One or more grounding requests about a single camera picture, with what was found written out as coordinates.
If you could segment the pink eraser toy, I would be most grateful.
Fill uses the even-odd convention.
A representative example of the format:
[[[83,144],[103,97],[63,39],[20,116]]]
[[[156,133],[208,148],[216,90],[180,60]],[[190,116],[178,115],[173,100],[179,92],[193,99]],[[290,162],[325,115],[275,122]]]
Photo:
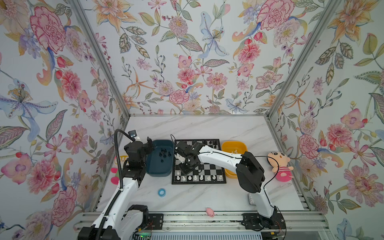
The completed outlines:
[[[206,208],[206,214],[211,218],[215,216],[215,212],[211,208]]]

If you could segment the yellow white plush toy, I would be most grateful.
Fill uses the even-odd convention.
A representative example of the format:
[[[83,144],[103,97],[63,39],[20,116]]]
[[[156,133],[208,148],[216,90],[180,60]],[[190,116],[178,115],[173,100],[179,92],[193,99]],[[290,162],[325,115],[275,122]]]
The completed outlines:
[[[123,155],[120,156],[120,164],[121,168],[123,169],[124,163],[127,160],[128,156]],[[119,170],[118,170],[118,161],[117,158],[114,158],[114,164],[111,168],[111,174],[110,174],[110,181],[113,185],[119,185],[120,184],[120,175],[119,175]]]

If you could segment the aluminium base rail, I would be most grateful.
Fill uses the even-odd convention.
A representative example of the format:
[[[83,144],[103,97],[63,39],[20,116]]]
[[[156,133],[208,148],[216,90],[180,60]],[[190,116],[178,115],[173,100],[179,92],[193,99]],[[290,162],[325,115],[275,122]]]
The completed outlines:
[[[256,212],[215,211],[210,217],[206,212],[156,212],[163,217],[143,232],[240,232],[247,231],[244,214]],[[282,211],[283,219],[275,224],[275,230],[289,232],[328,232],[329,225],[320,212]]]

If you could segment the teal plastic tray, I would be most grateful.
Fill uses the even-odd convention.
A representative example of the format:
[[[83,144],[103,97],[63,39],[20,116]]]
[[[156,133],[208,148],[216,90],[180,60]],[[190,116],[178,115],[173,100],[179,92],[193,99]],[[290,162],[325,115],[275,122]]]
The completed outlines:
[[[146,173],[152,177],[167,177],[172,172],[174,143],[171,140],[154,140],[154,150],[147,156]]]

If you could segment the pink plush doll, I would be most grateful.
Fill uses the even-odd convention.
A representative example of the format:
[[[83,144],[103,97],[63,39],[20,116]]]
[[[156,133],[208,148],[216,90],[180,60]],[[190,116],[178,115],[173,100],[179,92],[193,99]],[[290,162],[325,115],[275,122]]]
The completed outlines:
[[[293,167],[288,166],[291,159],[284,153],[271,152],[267,155],[267,160],[272,166],[272,172],[276,175],[275,178],[282,183],[291,181],[294,176],[292,174]]]

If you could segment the black white chessboard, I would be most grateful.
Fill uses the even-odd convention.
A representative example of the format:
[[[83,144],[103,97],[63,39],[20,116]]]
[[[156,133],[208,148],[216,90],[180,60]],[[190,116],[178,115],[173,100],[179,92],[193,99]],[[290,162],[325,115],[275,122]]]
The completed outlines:
[[[219,139],[195,139],[195,140],[175,140],[175,144],[185,142],[188,145],[203,143],[216,150],[221,150]],[[199,165],[192,172],[185,174],[181,171],[181,161],[174,157],[172,171],[172,185],[202,185],[202,184],[226,184],[224,168],[212,164]]]

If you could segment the small white clock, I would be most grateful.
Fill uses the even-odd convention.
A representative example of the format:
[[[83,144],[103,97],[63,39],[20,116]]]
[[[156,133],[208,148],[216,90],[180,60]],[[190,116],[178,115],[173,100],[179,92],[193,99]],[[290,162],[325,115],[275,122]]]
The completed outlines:
[[[248,198],[249,198],[249,203],[250,203],[250,205],[256,205],[256,203],[255,203],[255,199],[254,199],[254,194],[251,194],[251,193],[249,193],[248,194]]]

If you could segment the yellow plastic tray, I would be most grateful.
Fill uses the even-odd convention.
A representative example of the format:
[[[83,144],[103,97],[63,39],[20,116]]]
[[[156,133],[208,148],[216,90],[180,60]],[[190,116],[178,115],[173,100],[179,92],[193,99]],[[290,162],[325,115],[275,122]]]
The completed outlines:
[[[233,154],[244,154],[248,151],[247,146],[239,141],[226,141],[222,144],[222,151]],[[237,175],[225,169],[226,177],[230,179],[237,179]]]

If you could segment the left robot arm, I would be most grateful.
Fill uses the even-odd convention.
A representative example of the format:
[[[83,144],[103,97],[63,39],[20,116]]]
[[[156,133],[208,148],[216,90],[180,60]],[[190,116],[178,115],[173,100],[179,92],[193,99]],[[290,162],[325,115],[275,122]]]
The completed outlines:
[[[144,205],[131,205],[131,198],[138,191],[146,174],[146,158],[155,149],[152,139],[144,144],[132,138],[124,150],[128,158],[121,163],[119,149],[116,158],[119,186],[108,205],[90,227],[83,227],[78,240],[130,240],[148,224],[149,211]]]

